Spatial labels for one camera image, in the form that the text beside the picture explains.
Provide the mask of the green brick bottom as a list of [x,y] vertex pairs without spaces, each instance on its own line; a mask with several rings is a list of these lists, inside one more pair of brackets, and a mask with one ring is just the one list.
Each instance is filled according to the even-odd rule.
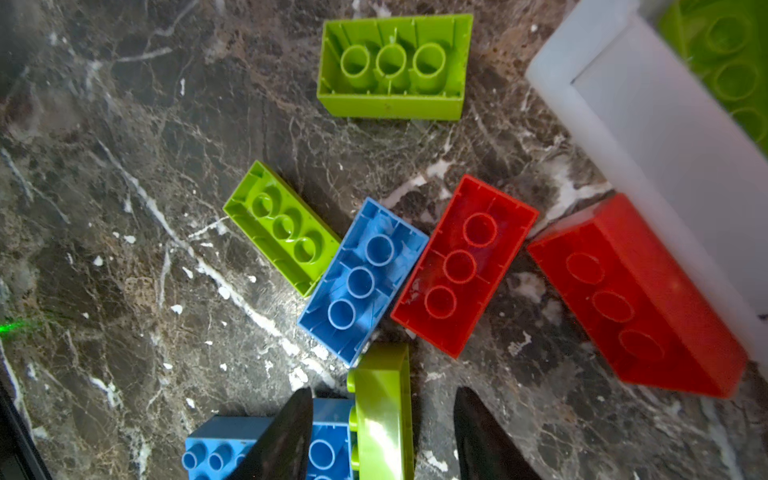
[[767,152],[767,3],[674,1],[659,33],[693,75]]

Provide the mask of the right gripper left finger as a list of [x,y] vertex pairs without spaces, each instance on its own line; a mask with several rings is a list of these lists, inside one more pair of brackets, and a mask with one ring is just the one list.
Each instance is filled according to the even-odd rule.
[[312,391],[304,387],[292,394],[243,462],[232,472],[230,480],[304,480],[308,472],[312,425]]

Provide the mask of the green brick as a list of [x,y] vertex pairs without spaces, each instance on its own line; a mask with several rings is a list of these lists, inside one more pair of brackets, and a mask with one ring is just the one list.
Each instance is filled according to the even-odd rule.
[[302,297],[311,296],[341,240],[286,181],[256,161],[223,211]]
[[351,467],[360,479],[412,479],[414,431],[409,349],[375,342],[347,375]]
[[335,117],[457,121],[471,14],[328,20],[317,98]]
[[693,75],[767,152],[767,3],[674,1],[659,33]]

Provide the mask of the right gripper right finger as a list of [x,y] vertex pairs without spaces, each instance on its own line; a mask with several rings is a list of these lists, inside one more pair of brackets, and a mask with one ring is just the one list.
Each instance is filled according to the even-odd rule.
[[462,479],[539,479],[478,394],[457,388],[454,429]]

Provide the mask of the white three-compartment bin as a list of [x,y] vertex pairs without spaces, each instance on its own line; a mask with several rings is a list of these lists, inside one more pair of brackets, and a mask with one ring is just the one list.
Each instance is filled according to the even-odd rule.
[[767,161],[659,36],[664,9],[581,1],[526,76],[765,370]]

